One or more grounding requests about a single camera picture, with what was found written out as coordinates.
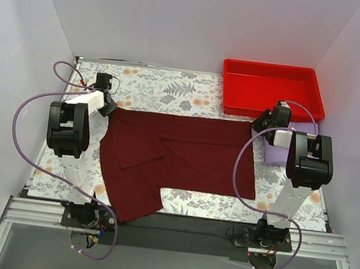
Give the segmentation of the dark red t shirt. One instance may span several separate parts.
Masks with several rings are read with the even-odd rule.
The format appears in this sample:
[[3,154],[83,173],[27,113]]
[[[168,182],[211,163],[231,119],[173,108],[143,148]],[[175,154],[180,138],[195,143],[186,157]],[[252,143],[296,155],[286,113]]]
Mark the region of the dark red t shirt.
[[162,188],[255,199],[249,122],[121,108],[108,121],[100,167],[121,222],[162,209]]

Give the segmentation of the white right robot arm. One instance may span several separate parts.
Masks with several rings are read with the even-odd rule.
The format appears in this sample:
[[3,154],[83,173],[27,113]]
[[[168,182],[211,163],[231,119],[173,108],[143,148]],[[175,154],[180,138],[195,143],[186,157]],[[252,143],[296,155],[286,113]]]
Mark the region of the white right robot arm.
[[273,147],[288,150],[286,181],[269,211],[258,220],[253,239],[261,248],[287,240],[291,219],[309,195],[333,177],[333,143],[326,135],[293,131],[289,127],[292,101],[266,109],[251,128]]

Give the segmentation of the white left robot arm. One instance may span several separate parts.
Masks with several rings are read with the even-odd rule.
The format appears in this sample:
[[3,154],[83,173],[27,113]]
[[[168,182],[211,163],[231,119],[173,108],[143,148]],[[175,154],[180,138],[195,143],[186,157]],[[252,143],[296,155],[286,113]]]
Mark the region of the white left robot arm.
[[92,84],[94,92],[82,94],[66,102],[52,102],[49,107],[46,142],[59,158],[66,180],[72,183],[65,208],[71,218],[85,228],[94,227],[100,214],[92,200],[95,191],[88,181],[85,152],[90,143],[89,117],[100,113],[107,117],[117,104],[112,99],[113,76],[98,73]]

